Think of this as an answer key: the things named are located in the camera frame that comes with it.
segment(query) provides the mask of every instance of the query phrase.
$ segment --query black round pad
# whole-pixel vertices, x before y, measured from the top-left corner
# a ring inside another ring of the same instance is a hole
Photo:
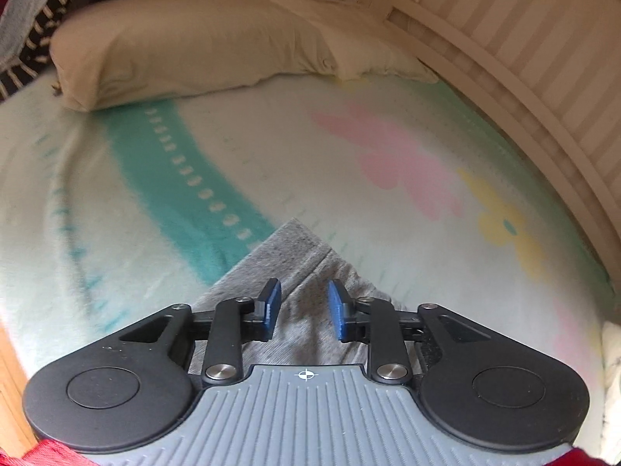
[[[500,452],[573,442],[589,409],[574,370],[441,307],[418,313],[442,352],[418,387],[422,409],[439,428]]]
[[[480,398],[502,408],[526,408],[545,394],[541,378],[514,366],[484,370],[474,377],[472,387]]]
[[[73,377],[67,385],[67,395],[85,408],[103,410],[131,400],[141,383],[129,370],[95,368]]]

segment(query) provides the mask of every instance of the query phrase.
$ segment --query teal stripe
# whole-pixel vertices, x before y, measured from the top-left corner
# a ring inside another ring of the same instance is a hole
[[[110,108],[98,118],[129,188],[204,283],[216,282],[273,233],[198,150],[174,102]]]

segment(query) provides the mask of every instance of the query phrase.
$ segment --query crosshair logo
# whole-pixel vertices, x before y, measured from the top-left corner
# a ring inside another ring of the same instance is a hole
[[[310,380],[314,376],[317,376],[317,373],[313,373],[311,370],[305,369],[299,372],[297,376],[299,376],[302,380]]]

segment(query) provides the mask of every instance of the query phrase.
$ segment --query pink flower print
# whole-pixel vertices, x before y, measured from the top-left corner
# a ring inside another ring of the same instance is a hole
[[[601,349],[599,331],[596,327],[585,331],[569,304],[555,301],[554,308],[560,326],[553,343],[554,356],[576,370],[586,385],[593,387],[596,384],[593,357]]]
[[[454,174],[425,152],[408,130],[358,105],[350,105],[348,112],[347,116],[314,113],[312,119],[366,150],[358,155],[358,163],[378,188],[392,190],[403,185],[414,205],[431,221],[437,221],[445,209],[461,215],[461,200],[451,191]]]

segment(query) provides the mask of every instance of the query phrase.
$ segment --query wooden bed frame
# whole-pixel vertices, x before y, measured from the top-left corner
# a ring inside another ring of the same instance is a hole
[[[621,0],[359,0],[532,160],[621,290]],[[35,440],[0,329],[0,447]]]

